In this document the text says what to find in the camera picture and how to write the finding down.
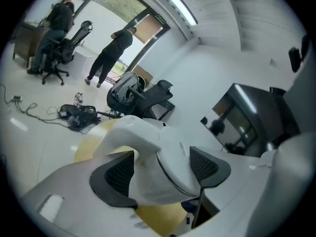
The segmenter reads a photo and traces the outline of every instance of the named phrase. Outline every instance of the floor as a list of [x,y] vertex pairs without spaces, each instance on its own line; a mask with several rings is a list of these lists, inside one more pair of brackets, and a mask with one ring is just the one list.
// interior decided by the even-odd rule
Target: floor
[[[8,44],[0,60],[0,83],[6,87],[6,98],[14,95],[22,97],[21,108],[25,110],[31,103],[38,106],[30,113],[42,119],[57,117],[54,108],[72,104],[78,92],[83,93],[83,104],[93,105],[98,111],[107,111],[106,95],[111,84],[104,82],[96,87],[98,78],[91,85],[84,82],[85,76],[74,79],[64,77],[61,86],[57,77],[49,77],[42,85],[41,75],[26,73],[25,61],[16,55],[12,59],[13,44]],[[38,182],[56,169],[73,162],[77,146],[84,136],[59,125],[46,124],[17,111],[14,103],[4,102],[4,88],[0,86],[0,143],[1,152],[6,155],[9,177],[18,197],[23,196]]]

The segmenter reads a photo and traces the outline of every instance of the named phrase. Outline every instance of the wooden surface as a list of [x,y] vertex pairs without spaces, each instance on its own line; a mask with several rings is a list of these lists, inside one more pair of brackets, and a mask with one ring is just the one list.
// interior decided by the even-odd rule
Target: wooden surface
[[29,59],[35,55],[38,42],[47,30],[48,28],[37,27],[33,24],[23,22],[16,34],[13,59],[16,54],[19,55],[26,60],[26,67],[28,67]]
[[[92,128],[81,140],[75,154],[74,162],[92,159],[93,152],[117,121],[118,119],[111,119]],[[129,150],[133,149],[130,147],[121,147],[112,154]],[[139,206],[136,213],[161,236],[168,236],[170,232],[180,225],[187,215],[187,212],[182,208],[180,203]]]

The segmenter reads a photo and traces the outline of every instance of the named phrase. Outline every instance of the shoe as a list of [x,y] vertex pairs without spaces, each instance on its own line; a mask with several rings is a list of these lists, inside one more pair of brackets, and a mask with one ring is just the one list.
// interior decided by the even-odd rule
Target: shoe
[[39,75],[39,74],[40,74],[40,71],[39,71],[39,70],[28,69],[28,70],[27,70],[27,73],[28,73],[29,75]]
[[89,80],[88,78],[84,79],[84,81],[85,81],[85,83],[86,83],[87,85],[90,85],[90,83],[91,83],[91,80]]

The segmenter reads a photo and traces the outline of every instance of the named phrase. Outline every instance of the black office chair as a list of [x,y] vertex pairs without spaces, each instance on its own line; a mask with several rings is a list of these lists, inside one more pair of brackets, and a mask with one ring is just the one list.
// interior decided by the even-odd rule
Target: black office chair
[[114,111],[114,114],[102,112],[97,113],[112,119],[120,118],[121,114],[134,115],[141,119],[156,119],[154,113],[151,110],[151,107],[173,97],[172,93],[170,92],[171,86],[172,84],[168,81],[160,80],[156,85],[144,91],[143,93],[139,93],[129,87],[128,89],[130,93],[135,95],[134,100],[130,105],[121,104],[111,94],[111,90],[109,90],[107,95],[107,104],[111,108],[111,110]]
[[80,42],[92,31],[92,22],[84,21],[81,24],[81,28],[76,32],[72,39],[61,39],[60,41],[49,39],[52,44],[43,50],[43,53],[47,55],[47,59],[51,61],[51,67],[40,70],[40,73],[47,72],[47,75],[42,79],[42,84],[46,83],[46,78],[50,75],[56,75],[61,80],[61,85],[64,85],[64,80],[60,74],[69,73],[64,70],[60,70],[57,66],[62,64],[68,64],[74,59],[73,52]]

